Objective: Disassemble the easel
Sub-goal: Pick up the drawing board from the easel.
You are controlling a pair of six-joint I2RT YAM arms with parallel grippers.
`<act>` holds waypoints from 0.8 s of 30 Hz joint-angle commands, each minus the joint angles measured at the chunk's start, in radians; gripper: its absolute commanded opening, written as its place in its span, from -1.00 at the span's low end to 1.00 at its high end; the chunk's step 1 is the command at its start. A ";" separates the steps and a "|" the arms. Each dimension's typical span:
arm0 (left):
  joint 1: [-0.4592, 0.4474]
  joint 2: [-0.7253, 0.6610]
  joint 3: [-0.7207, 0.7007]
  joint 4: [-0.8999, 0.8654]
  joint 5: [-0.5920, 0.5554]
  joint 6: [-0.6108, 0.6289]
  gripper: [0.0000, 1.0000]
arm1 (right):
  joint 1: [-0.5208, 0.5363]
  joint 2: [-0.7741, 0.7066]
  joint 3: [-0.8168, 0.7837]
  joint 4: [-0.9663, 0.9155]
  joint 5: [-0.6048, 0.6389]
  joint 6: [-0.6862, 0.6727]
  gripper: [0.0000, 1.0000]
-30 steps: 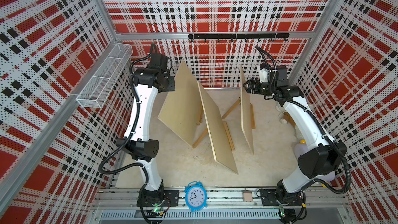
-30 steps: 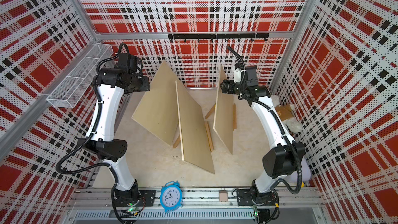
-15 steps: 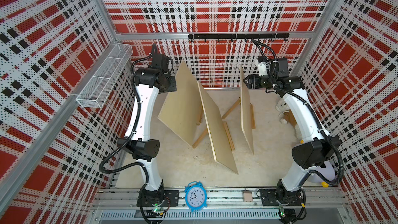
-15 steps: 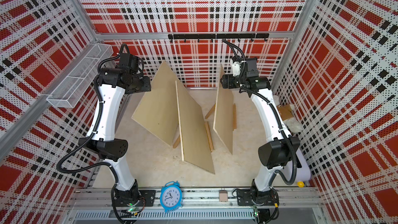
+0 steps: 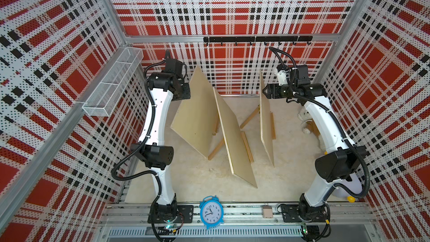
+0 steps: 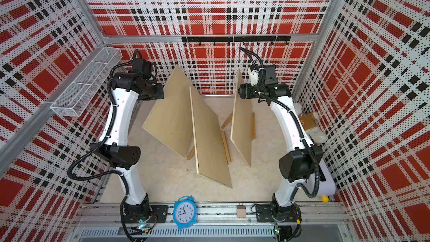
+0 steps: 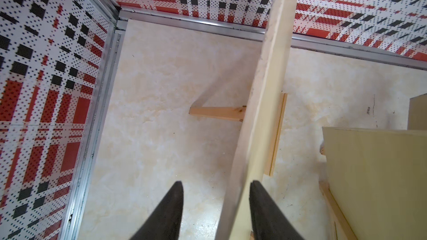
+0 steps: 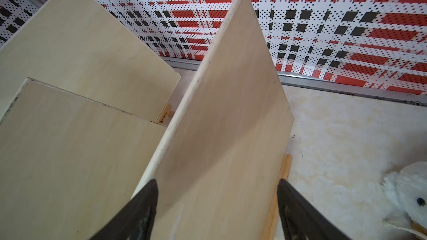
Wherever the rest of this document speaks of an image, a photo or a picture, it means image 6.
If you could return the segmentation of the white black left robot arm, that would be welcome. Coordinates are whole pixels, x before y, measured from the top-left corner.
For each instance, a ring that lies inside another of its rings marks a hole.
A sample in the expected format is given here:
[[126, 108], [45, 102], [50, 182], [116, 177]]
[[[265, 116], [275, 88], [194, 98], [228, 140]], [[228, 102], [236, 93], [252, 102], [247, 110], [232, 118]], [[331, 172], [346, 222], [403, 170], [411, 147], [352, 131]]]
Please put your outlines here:
[[[111, 69], [107, 83], [110, 110], [102, 136], [99, 142], [91, 144], [88, 153], [70, 165], [67, 175], [77, 181], [118, 175], [124, 190], [124, 199], [120, 204], [122, 222], [137, 220], [144, 223], [150, 218], [156, 218], [156, 214], [150, 207], [148, 194], [138, 175], [137, 163], [141, 149], [128, 144], [129, 127], [136, 102], [163, 99], [164, 91], [163, 85], [156, 78], [156, 65], [144, 59], [138, 49], [133, 52], [128, 64], [132, 66], [128, 72], [116, 71], [122, 64]], [[107, 161], [111, 170], [87, 177], [74, 174], [74, 169], [92, 155]]]

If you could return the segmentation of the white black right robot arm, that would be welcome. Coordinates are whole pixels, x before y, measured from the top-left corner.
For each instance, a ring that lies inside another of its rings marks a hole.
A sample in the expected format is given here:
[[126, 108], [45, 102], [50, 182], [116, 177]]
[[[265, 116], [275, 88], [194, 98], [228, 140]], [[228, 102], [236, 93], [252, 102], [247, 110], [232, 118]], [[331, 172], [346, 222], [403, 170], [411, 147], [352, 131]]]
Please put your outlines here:
[[288, 86], [278, 83], [275, 66], [259, 67], [253, 63], [248, 73], [250, 82], [240, 84], [239, 96], [264, 100], [268, 104], [278, 119], [287, 145], [287, 153], [278, 162], [281, 183], [272, 196], [270, 207], [256, 208], [258, 221], [300, 221], [300, 209], [295, 204], [298, 190], [302, 189], [309, 198], [320, 197], [327, 201], [336, 192], [334, 179], [323, 160], [323, 149], [314, 144], [300, 122]]

